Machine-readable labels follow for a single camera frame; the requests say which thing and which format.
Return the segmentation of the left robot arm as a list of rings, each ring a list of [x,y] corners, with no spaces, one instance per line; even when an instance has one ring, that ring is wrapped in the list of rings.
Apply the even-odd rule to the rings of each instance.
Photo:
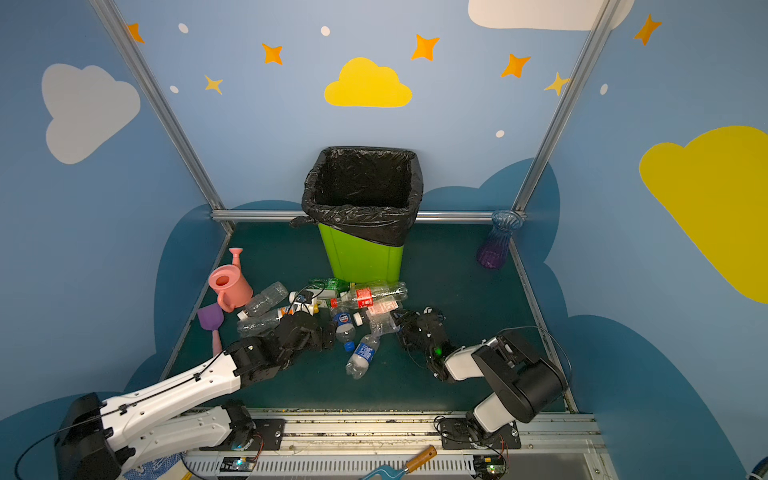
[[[333,345],[328,322],[288,315],[257,336],[236,340],[211,359],[150,387],[102,400],[84,395],[70,405],[54,438],[61,479],[116,479],[162,457],[257,441],[255,422],[236,402],[186,417],[212,399],[270,380],[304,351]]]

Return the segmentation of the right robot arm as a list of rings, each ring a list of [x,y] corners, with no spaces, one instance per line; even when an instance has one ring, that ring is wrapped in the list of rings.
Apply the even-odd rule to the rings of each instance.
[[[395,313],[401,347],[408,353],[422,352],[435,378],[446,383],[482,378],[491,388],[491,394],[463,419],[436,421],[445,449],[493,447],[499,431],[531,422],[568,390],[566,374],[540,355],[519,328],[504,329],[477,345],[459,348],[449,340],[443,321],[442,312],[430,308],[422,313],[402,309]]]

